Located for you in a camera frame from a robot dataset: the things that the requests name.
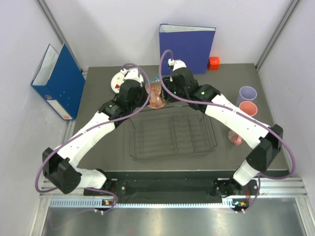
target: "red toy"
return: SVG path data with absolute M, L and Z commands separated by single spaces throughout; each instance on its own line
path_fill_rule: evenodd
M 209 58 L 209 70 L 218 70 L 220 67 L 220 58 L 213 57 Z

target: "dark gray table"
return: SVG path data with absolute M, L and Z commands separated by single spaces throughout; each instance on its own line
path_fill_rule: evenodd
M 100 108 L 112 99 L 114 93 L 110 81 L 120 67 L 90 67 L 83 91 L 74 132 L 82 128 Z M 150 78 L 157 76 L 158 66 L 143 66 Z M 223 64 L 218 71 L 207 71 L 196 75 L 199 84 L 211 84 L 231 102 L 235 102 L 242 86 L 252 86 L 258 96 L 254 101 L 258 107 L 255 118 L 272 125 L 273 120 L 263 93 L 259 76 L 253 64 Z M 129 154 L 129 122 L 125 121 L 115 131 L 106 135 L 81 160 L 78 167 L 101 168 L 107 171 L 154 171 L 154 170 L 235 170 L 244 161 L 251 149 L 246 143 L 234 146 L 228 139 L 228 128 L 212 119 L 218 147 L 215 151 L 182 157 L 167 157 L 151 160 L 133 160 Z M 270 170 L 287 170 L 285 157 L 280 153 Z

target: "metal wire basket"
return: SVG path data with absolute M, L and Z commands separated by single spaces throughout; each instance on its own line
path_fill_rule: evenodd
M 217 147 L 209 116 L 188 106 L 146 110 L 129 120 L 134 160 L 210 152 Z

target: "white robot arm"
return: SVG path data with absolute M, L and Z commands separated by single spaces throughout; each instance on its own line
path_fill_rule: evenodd
M 236 113 L 241 113 L 249 117 L 230 103 L 220 91 L 211 85 L 200 86 L 191 71 L 186 68 L 184 62 L 169 60 L 168 63 L 173 67 L 171 77 L 163 78 L 163 82 L 168 89 L 181 98 L 228 107 L 229 109 L 224 109 L 213 105 L 189 103 L 189 106 L 193 109 L 219 120 L 235 131 L 253 149 L 230 179 L 231 188 L 238 189 L 246 185 L 258 173 L 266 171 L 280 152 L 281 145 L 279 141 L 263 127 L 237 115 Z M 92 187 L 100 189 L 104 185 L 106 176 L 102 171 L 76 167 L 84 155 L 103 136 L 113 131 L 122 122 L 110 123 L 110 120 L 129 115 L 135 108 L 145 103 L 147 93 L 143 84 L 139 82 L 140 73 L 138 69 L 122 70 L 121 73 L 125 76 L 125 82 L 122 83 L 119 93 L 116 94 L 114 99 L 102 105 L 93 118 L 74 135 L 77 138 L 61 148 L 49 160 L 49 164 L 43 170 L 44 175 L 65 194 L 75 188 Z M 161 97 L 167 102 L 177 101 L 169 96 L 165 90 L 162 90 Z M 283 130 L 280 126 L 275 125 L 271 129 L 282 137 Z M 50 148 L 44 151 L 43 161 L 52 151 Z

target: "white wall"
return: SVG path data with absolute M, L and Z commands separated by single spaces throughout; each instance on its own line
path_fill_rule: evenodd
M 276 122 L 315 207 L 315 1 L 303 0 L 260 70 Z
M 158 64 L 161 23 L 217 27 L 211 55 L 257 63 L 290 0 L 46 0 L 82 68 Z
M 65 122 L 30 86 L 51 43 L 61 44 L 34 0 L 0 7 L 0 235 L 27 235 L 41 154 L 60 144 Z

